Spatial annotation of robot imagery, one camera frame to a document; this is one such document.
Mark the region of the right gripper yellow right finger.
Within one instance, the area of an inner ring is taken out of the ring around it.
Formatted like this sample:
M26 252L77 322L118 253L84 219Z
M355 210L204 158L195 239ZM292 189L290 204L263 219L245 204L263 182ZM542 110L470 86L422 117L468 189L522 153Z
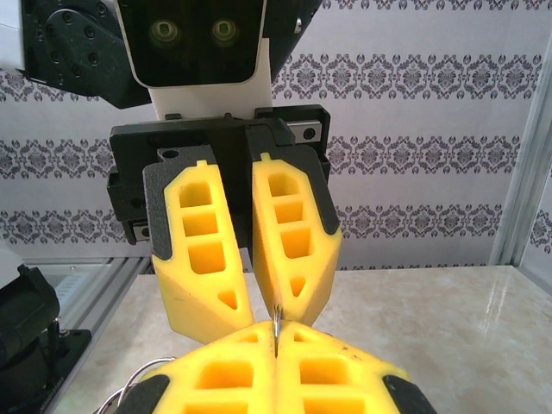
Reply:
M282 323L276 374L277 414L436 414L404 369L301 323Z

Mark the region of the aluminium mounting rail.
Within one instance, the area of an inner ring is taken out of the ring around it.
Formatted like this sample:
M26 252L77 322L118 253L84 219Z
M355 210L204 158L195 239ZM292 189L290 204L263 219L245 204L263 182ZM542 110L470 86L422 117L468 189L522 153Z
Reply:
M118 275L129 276L146 269L146 257L41 259L28 267L38 267L54 288L60 302L60 315L73 315L89 298L98 297Z

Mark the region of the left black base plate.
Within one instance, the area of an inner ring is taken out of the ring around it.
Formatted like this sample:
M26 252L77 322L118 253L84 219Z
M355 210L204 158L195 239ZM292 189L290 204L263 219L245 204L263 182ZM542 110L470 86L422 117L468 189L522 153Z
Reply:
M46 414L54 397L68 380L92 339L88 329L48 329L40 335L39 362L46 368L32 414Z

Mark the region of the aluminium frame post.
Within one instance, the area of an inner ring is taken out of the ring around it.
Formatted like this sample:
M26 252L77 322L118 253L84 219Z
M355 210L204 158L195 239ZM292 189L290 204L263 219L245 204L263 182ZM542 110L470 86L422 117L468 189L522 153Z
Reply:
M546 182L546 162L552 144L546 140L552 124L552 35L543 56L536 90L521 135L516 165L512 170L499 229L487 264L518 266L530 237L531 223Z

